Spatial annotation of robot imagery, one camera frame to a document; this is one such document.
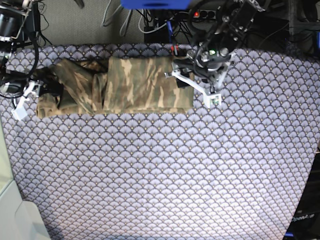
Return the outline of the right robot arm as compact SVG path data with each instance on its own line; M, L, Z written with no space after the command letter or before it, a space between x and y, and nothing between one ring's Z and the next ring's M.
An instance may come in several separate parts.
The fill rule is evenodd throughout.
M40 20L37 17L37 0L2 0L0 2L0 96L13 103L11 113L15 120L21 121L27 115L24 103L29 95L41 97L50 94L60 97L63 85L49 73L35 74L39 62L37 32L40 32ZM34 59L29 72L7 69L11 55L19 48L33 46Z

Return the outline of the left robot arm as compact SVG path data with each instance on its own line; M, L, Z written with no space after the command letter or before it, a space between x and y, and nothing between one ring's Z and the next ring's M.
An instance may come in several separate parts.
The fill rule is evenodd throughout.
M221 105L220 90L233 62L235 50L240 46L253 25L254 17L264 11L256 0L227 0L219 6L210 29L193 25L193 18L208 1L197 3L188 15L187 24L193 31L193 45L187 55L172 62L172 71L166 78L174 77L183 86L190 86L202 94L204 106Z

